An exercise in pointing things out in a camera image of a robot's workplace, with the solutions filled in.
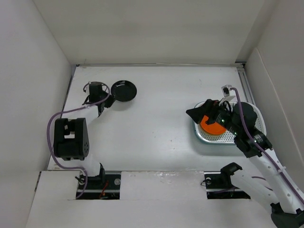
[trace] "perforated tray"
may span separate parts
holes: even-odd
[[[201,106],[203,102],[198,103],[195,108]],[[233,108],[234,105],[236,105],[236,102],[230,102],[231,107]],[[261,131],[264,135],[266,135],[266,127],[265,127],[265,122],[263,120],[262,114],[260,112],[260,110],[255,107],[253,104],[250,104],[253,107],[253,110],[256,112],[257,114],[257,119],[256,119],[256,128]],[[229,145],[234,145],[234,135],[232,133],[230,133],[229,131],[226,131],[225,133],[221,134],[221,135],[209,135],[207,133],[205,133],[201,126],[199,124],[196,124],[193,121],[194,124],[194,130],[196,135],[198,136],[198,138],[200,140],[202,140],[205,143],[212,143],[212,144],[229,144]]]

